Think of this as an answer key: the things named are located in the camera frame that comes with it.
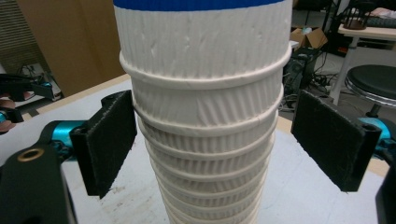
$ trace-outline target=foam pad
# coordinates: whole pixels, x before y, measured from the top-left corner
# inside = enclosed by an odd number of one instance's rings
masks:
[[[396,163],[385,177],[384,183],[375,196],[378,223],[396,223]]]
[[[131,91],[102,100],[102,108],[70,137],[89,195],[105,197],[137,134]]]
[[[341,191],[358,190],[381,134],[307,91],[299,94],[291,132]]]

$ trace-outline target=blue band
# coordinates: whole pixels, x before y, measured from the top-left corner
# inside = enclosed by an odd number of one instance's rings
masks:
[[[207,11],[258,7],[284,0],[114,0],[114,6],[140,11]]]

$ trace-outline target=stack of cups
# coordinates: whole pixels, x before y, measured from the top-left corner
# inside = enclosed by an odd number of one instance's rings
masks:
[[[253,223],[291,1],[114,0],[120,63],[172,223]]]

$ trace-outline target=stool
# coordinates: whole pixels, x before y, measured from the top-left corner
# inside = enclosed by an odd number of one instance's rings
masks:
[[[367,64],[351,68],[346,86],[360,98],[374,102],[369,118],[377,118],[381,105],[396,108],[396,67]]]

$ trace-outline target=desk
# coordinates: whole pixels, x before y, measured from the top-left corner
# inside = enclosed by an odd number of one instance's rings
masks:
[[[40,108],[33,118],[24,116],[25,122],[0,136],[0,164],[13,152],[32,145],[48,122],[88,119],[101,107],[100,99],[131,88],[129,76],[118,77]],[[375,195],[383,176],[371,169],[359,192],[339,191],[301,149],[290,134],[290,125],[289,120],[279,118],[258,223],[376,223]],[[102,200],[86,195],[76,161],[64,162],[62,168],[79,223],[169,223],[140,131],[112,190]]]
[[[338,99],[340,97],[341,86],[343,85],[346,77],[348,66],[354,56],[356,47],[360,38],[371,38],[371,39],[381,39],[381,40],[395,40],[396,41],[396,29],[387,28],[376,28],[367,27],[365,30],[348,30],[341,24],[338,28],[338,33],[352,36],[352,43],[348,47],[346,57],[344,59],[343,65],[341,66],[341,71],[338,74],[338,78],[330,91],[330,96],[334,99],[334,104],[338,105]]]

